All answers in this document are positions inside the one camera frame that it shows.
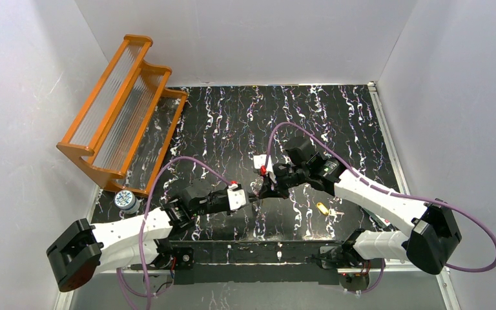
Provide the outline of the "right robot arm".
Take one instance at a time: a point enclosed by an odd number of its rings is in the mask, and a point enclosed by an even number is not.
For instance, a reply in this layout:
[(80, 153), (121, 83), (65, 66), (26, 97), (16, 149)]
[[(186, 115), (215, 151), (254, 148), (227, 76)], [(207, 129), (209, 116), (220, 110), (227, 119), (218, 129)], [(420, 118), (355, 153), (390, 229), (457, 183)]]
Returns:
[(323, 157), (301, 136), (286, 149), (290, 163), (271, 163), (266, 155), (253, 157), (254, 170), (263, 177), (258, 197), (289, 197), (289, 190), (308, 184), (335, 198), (355, 203), (387, 220), (393, 231), (357, 229), (339, 246), (315, 256), (332, 266), (356, 266), (374, 259), (409, 261), (421, 271), (439, 274), (462, 235), (451, 210), (440, 200), (424, 202), (403, 198), (335, 157)]

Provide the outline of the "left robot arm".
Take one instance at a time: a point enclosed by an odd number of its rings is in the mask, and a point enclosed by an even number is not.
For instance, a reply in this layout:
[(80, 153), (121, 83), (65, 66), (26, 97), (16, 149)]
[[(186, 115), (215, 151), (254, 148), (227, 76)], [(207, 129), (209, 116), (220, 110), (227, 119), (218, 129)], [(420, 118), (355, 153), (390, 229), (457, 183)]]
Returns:
[(147, 216), (94, 224), (76, 220), (46, 250), (58, 289), (73, 291), (103, 271), (141, 262), (164, 267), (174, 255), (169, 237), (189, 230), (197, 216), (241, 209), (249, 196), (240, 184), (213, 191), (198, 179)]

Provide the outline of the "white keyring holder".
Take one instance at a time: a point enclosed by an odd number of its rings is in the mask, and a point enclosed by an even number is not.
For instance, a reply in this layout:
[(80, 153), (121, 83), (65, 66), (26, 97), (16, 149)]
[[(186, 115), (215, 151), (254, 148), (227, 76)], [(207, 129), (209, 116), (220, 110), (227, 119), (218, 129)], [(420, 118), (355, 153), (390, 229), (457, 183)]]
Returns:
[(261, 205), (260, 197), (253, 192), (248, 192), (248, 199), (251, 204)]

